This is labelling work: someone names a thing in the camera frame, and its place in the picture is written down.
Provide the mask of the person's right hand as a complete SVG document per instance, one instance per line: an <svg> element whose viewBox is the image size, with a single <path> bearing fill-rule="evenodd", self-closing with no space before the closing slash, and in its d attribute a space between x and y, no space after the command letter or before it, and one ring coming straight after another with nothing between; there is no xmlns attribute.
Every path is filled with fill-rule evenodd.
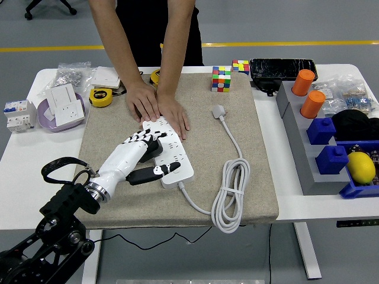
<svg viewBox="0 0 379 284"><path fill-rule="evenodd" d="M160 117L155 89L143 81L126 85L126 103L131 116L137 122L156 121Z"/></svg>

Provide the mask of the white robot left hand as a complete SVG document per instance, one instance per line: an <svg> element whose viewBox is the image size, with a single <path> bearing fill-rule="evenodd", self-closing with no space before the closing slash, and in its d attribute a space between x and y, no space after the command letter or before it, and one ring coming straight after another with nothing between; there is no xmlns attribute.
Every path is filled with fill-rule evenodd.
<svg viewBox="0 0 379 284"><path fill-rule="evenodd" d="M132 186L158 180L178 169L179 162L164 162L155 167L136 170L143 163L158 156L163 151L160 138L166 133L144 130L134 133L119 144L98 171L98 177L91 178L87 184L90 191L98 192L104 202L111 199L118 183L128 181Z"/></svg>

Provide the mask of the person's left hand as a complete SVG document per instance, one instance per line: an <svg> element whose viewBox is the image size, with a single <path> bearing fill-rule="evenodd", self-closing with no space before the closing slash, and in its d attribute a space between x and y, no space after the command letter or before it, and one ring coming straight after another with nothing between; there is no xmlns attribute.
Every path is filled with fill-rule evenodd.
<svg viewBox="0 0 379 284"><path fill-rule="evenodd" d="M171 93L156 92L157 112L163 115L167 122L178 134L180 140L187 139L187 132L190 130L189 120L184 107L176 100Z"/></svg>

